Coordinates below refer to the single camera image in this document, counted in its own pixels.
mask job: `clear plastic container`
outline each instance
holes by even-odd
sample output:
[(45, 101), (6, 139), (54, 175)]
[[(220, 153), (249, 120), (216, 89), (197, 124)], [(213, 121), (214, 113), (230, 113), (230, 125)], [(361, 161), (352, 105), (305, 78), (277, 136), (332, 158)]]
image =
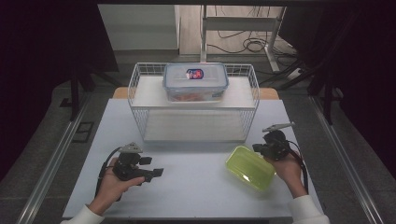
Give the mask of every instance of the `clear plastic container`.
[(222, 63), (169, 63), (163, 73), (170, 102), (219, 102), (228, 85)]
[(227, 169), (258, 190), (266, 190), (275, 174), (274, 167), (247, 147), (237, 147), (226, 161)]

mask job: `wire basket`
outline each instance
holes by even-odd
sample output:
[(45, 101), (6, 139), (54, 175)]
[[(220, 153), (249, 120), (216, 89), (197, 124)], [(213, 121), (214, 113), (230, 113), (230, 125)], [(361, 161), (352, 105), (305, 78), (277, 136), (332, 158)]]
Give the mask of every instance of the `wire basket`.
[(166, 65), (137, 63), (129, 83), (128, 103), (144, 141), (246, 140), (260, 101), (260, 88), (251, 64), (224, 64), (231, 82), (219, 104), (168, 102), (162, 86)]

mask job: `person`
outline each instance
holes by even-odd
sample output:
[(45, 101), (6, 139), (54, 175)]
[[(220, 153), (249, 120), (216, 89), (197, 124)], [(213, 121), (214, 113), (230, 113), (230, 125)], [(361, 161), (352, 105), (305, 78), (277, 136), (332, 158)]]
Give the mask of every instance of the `person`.
[[(292, 155), (288, 155), (280, 161), (271, 163), (277, 175), (285, 181), (293, 200), (289, 203), (289, 209), (293, 218), (293, 224), (329, 224), (327, 216), (321, 214), (316, 208), (312, 197), (306, 192), (301, 181), (301, 169), (297, 160)], [(61, 224), (99, 224), (105, 218), (102, 214), (113, 204), (123, 192), (129, 187), (136, 186), (145, 181), (144, 177), (138, 177), (129, 181), (119, 180), (112, 172), (112, 166), (117, 158), (113, 158), (106, 174), (102, 180), (97, 196), (89, 205), (84, 205), (80, 212), (70, 220), (65, 220)]]

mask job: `container label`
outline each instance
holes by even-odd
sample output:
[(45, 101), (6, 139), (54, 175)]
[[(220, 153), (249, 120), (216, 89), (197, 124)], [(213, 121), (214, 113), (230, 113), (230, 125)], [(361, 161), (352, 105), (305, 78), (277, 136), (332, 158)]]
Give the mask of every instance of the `container label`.
[(188, 79), (202, 79), (204, 71), (202, 69), (187, 69), (186, 77)]

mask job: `green container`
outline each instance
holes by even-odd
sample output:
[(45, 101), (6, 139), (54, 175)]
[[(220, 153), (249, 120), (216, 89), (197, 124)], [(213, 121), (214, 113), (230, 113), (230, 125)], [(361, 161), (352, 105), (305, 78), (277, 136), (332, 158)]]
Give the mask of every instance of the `green container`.
[(275, 169), (270, 163), (243, 146), (237, 147), (225, 164), (231, 173), (261, 191), (268, 188), (275, 174)]

